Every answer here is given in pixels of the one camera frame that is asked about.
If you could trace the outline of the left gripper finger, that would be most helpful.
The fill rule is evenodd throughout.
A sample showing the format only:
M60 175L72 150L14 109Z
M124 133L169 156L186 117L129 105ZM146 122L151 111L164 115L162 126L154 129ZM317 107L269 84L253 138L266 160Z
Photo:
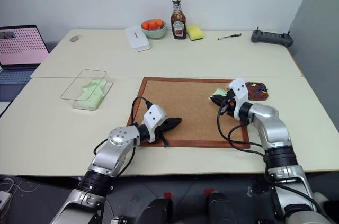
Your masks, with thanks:
M169 143L167 142L166 138L164 137L162 131L158 133L158 137L161 140L161 142L163 143L164 147L168 147L169 146Z
M164 122L164 130L171 130L174 129L177 125L182 122L181 118L168 118Z

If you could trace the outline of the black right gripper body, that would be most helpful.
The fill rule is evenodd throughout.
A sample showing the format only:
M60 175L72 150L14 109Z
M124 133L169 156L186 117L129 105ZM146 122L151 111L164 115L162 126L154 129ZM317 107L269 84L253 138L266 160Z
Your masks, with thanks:
M235 101L235 93L232 89L230 89L226 96L221 98L220 102L220 115L230 115L231 117L234 116L234 109L235 109L236 101Z

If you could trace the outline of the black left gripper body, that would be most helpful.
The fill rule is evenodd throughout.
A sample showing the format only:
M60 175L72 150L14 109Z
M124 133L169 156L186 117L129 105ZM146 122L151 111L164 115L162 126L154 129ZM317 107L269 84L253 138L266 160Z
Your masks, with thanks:
M160 141L166 141L163 133L164 131L167 131L169 129L170 123L168 121L165 121L161 126L158 126L155 129L155 139Z

